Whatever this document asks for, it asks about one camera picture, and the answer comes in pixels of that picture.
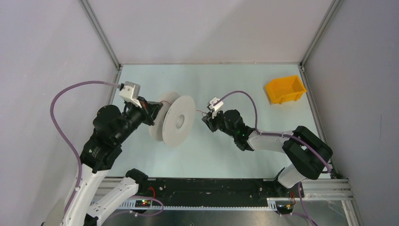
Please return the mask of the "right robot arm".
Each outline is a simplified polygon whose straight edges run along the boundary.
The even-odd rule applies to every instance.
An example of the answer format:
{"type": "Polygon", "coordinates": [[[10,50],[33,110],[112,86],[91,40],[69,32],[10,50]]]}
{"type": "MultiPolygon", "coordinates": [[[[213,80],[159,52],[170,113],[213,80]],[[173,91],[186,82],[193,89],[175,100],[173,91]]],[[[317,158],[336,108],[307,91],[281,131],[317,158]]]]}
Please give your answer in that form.
{"type": "Polygon", "coordinates": [[[237,110],[218,113],[208,112],[202,121],[210,131],[221,131],[232,137],[242,151],[268,150],[284,153],[291,161],[275,177],[274,192],[285,197],[293,186],[305,179],[316,180],[322,173],[329,173],[328,161],[332,149],[305,126],[293,131],[266,132],[247,126],[237,110]]]}

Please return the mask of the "white plastic cable spool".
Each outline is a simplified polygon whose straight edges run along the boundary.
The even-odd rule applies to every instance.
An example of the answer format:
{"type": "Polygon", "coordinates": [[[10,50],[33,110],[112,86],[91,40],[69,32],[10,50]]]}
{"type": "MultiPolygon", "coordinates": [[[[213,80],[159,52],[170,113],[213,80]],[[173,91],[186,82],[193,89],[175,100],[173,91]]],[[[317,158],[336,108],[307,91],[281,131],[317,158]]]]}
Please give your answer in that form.
{"type": "Polygon", "coordinates": [[[190,134],[196,112],[195,101],[191,96],[181,96],[169,91],[158,99],[163,104],[154,125],[149,127],[150,136],[168,147],[177,147],[190,134]]]}

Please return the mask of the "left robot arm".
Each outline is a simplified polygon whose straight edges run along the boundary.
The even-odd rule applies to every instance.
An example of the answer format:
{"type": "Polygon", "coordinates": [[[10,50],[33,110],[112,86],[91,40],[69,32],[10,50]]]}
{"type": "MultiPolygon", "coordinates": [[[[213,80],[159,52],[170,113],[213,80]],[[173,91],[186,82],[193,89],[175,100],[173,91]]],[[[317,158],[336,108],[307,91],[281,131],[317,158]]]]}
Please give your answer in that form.
{"type": "Polygon", "coordinates": [[[140,107],[126,102],[121,112],[115,105],[99,109],[93,120],[93,134],[78,156],[77,186],[71,201],[53,207],[44,226],[100,226],[131,196],[149,190],[148,176],[138,169],[126,172],[122,181],[108,194],[91,204],[101,182],[122,152],[122,143],[142,124],[153,126],[163,104],[138,98],[140,107]]]}

